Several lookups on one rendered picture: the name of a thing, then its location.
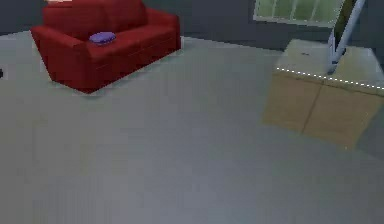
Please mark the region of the purple bowl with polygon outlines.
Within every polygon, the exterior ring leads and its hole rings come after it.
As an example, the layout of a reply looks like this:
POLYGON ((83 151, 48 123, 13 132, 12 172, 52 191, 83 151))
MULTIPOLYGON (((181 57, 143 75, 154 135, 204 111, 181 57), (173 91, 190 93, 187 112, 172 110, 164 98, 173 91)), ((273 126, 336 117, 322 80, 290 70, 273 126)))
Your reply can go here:
POLYGON ((115 39, 116 35, 113 32, 99 32, 89 37, 90 42, 98 45, 110 43, 115 39))

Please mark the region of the red sofa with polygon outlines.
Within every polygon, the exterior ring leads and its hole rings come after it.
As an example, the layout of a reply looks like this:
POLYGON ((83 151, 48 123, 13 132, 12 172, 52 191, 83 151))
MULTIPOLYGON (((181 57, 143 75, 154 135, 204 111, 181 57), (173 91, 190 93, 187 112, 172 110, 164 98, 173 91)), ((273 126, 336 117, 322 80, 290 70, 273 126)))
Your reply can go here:
POLYGON ((142 0, 67 0, 42 9, 31 35, 52 81, 90 94, 181 48, 179 17, 142 0), (113 32, 98 45, 89 37, 113 32))

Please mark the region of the tan wooden cabinet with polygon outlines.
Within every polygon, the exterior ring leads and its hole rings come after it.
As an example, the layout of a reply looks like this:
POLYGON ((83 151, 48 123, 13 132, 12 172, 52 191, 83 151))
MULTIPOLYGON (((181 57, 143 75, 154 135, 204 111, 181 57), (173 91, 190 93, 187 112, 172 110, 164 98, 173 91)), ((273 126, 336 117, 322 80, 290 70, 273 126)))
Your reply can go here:
POLYGON ((272 71, 263 122, 352 148, 384 107, 384 72, 370 48, 349 46, 333 74, 328 46, 293 39, 272 71))

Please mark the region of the white framed window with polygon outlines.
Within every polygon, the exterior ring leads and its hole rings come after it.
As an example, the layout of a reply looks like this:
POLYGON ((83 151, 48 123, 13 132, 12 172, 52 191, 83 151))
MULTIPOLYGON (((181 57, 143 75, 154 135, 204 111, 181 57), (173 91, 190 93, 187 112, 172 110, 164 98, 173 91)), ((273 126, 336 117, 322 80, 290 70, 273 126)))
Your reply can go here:
POLYGON ((255 21, 331 28, 344 0, 255 0, 255 21))

